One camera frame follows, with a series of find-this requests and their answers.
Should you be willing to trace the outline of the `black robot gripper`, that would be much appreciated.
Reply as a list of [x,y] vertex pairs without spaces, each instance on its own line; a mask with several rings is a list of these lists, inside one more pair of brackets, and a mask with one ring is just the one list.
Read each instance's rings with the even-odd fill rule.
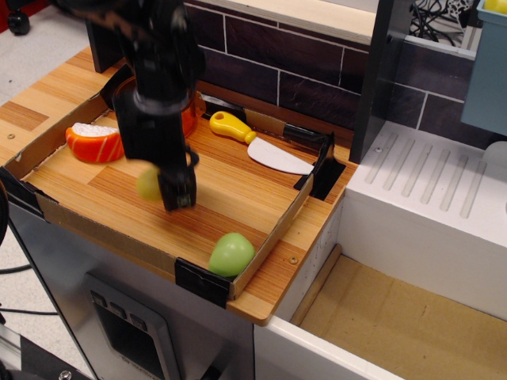
[[187,164],[181,111],[140,102],[135,91],[113,97],[125,156],[150,162],[160,169],[158,186],[167,211],[193,207],[196,175]]

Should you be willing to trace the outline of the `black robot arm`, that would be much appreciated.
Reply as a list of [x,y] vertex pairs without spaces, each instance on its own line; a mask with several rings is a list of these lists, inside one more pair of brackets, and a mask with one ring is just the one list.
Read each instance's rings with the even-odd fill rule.
[[57,1],[61,10],[113,31],[135,88],[112,96],[127,158],[150,162],[167,211],[196,203],[194,167],[182,114],[205,70],[204,52],[181,1]]

